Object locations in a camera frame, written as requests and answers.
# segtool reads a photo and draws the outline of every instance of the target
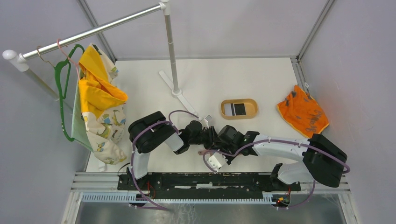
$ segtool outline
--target clothes rack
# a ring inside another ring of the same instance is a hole
[[[163,11],[163,14],[165,17],[165,26],[166,26],[166,32],[167,32],[167,38],[168,38],[170,65],[171,65],[173,81],[171,81],[163,71],[159,71],[159,74],[162,77],[162,79],[165,81],[165,83],[169,86],[169,88],[171,89],[172,96],[175,98],[178,98],[188,111],[198,115],[198,113],[193,109],[193,107],[190,105],[190,103],[187,101],[187,99],[183,96],[183,92],[179,88],[179,85],[178,85],[175,50],[174,50],[173,37],[172,37],[172,28],[171,28],[171,23],[170,23],[170,2],[169,2],[169,0],[161,0],[161,2],[153,5],[152,7],[143,9],[141,11],[138,11],[138,12],[130,14],[130,15],[123,16],[116,20],[102,24],[98,27],[94,27],[94,28],[91,28],[84,32],[81,32],[79,34],[73,35],[73,36],[68,37],[64,40],[61,40],[59,42],[59,44],[61,47],[67,46],[69,44],[81,41],[81,40],[83,40],[87,37],[90,37],[92,35],[101,33],[105,30],[114,28],[114,27],[124,24],[126,22],[135,20],[137,18],[143,17],[145,15],[148,15],[153,12],[160,11],[160,10]],[[27,64],[28,60],[30,60],[36,56],[43,55],[48,52],[54,51],[56,49],[58,49],[57,43],[53,43],[53,44],[47,45],[45,47],[35,49],[35,50],[30,51],[25,54],[22,54],[22,53],[17,54],[13,50],[5,50],[3,52],[3,57],[4,57],[4,59],[8,60],[13,66],[15,66],[19,71],[25,73],[29,78],[31,78],[44,91],[46,91],[50,96],[52,96],[52,98],[54,98],[55,100],[59,100],[59,95],[55,91],[53,91],[51,89],[51,87],[49,87],[43,80],[41,80],[39,78],[39,76],[36,75],[34,73],[34,71],[32,71]]]

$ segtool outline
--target clothes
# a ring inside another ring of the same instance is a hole
[[[71,121],[71,137],[82,146],[93,152],[85,131],[85,122],[81,112],[80,90],[78,88],[78,83],[76,87],[76,95],[74,96],[73,119]]]
[[[96,158],[117,164],[127,156],[116,145],[121,139],[127,95],[113,85],[117,68],[94,44],[90,44],[79,61],[85,77],[78,82],[81,112],[88,140]]]
[[[277,107],[282,118],[306,138],[321,133],[329,125],[322,108],[298,85]]]

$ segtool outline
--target white floor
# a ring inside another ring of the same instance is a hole
[[[171,77],[169,60],[117,61],[116,66],[120,72],[115,82],[128,95],[125,135],[118,143],[128,159],[114,166],[108,165],[107,172],[117,172],[129,162],[131,142],[127,129],[132,122],[156,111],[168,117],[173,110],[184,110],[181,103],[171,96],[170,89],[158,74],[159,70],[164,70]],[[200,116],[210,114],[213,117],[217,132],[225,125],[231,125],[242,133],[251,130],[276,137],[302,138],[276,110],[276,105],[297,84],[289,58],[177,60],[177,73],[184,96]],[[257,102],[257,116],[243,120],[223,119],[220,103],[225,99],[241,98],[252,98]],[[179,129],[185,128],[192,119],[192,116],[184,113],[172,115],[172,121]],[[198,155],[202,149],[202,146],[191,146],[184,154],[175,155],[162,144],[151,153],[148,171],[209,172]],[[280,162],[291,163],[287,159],[272,156],[238,156],[221,171],[272,171]],[[93,154],[87,172],[98,172],[98,160]]]

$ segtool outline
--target orange cloth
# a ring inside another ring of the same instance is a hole
[[[316,100],[298,85],[294,86],[294,91],[277,107],[282,118],[306,138],[311,138],[314,133],[321,133],[329,125]]]

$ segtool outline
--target green hanger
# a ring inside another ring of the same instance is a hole
[[[74,48],[71,50],[71,52],[69,53],[69,58],[71,58],[71,56],[73,56],[74,52],[76,51],[77,48],[81,48],[83,53],[84,53],[84,48],[83,46],[76,44],[74,46]],[[63,67],[65,67],[66,65],[69,66],[68,70],[67,70],[67,77],[66,77],[66,84],[64,85],[64,92],[62,91],[62,86],[61,86],[61,71],[63,69]],[[74,138],[71,138],[67,131],[66,131],[66,127],[64,126],[64,110],[63,110],[63,100],[66,99],[66,93],[67,93],[67,86],[69,84],[69,76],[70,76],[70,70],[71,70],[71,63],[69,62],[69,59],[66,59],[62,62],[59,62],[55,67],[55,82],[57,84],[57,88],[58,88],[58,92],[59,92],[59,104],[60,104],[60,111],[61,111],[61,120],[62,120],[62,131],[63,134],[66,136],[67,140],[69,141],[74,141]]]

